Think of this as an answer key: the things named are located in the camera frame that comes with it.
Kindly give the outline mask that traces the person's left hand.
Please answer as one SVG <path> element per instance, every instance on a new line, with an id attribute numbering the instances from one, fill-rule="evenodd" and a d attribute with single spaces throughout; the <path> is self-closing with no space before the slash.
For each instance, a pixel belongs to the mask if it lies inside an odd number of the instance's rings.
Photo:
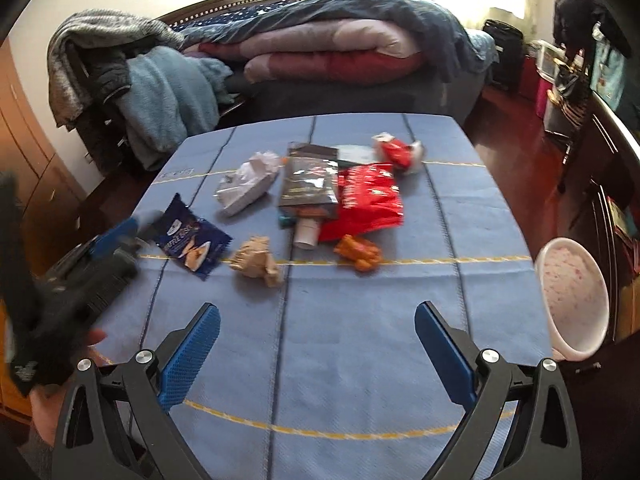
<path id="1" fill-rule="evenodd" d="M 87 336 L 87 347 L 80 352 L 81 358 L 92 359 L 99 366 L 106 361 L 99 355 L 94 346 L 106 338 L 104 330 L 93 328 Z M 62 410 L 68 383 L 62 386 L 41 387 L 37 386 L 29 393 L 29 401 L 32 404 L 32 424 L 44 443 L 54 445 L 58 418 Z"/>

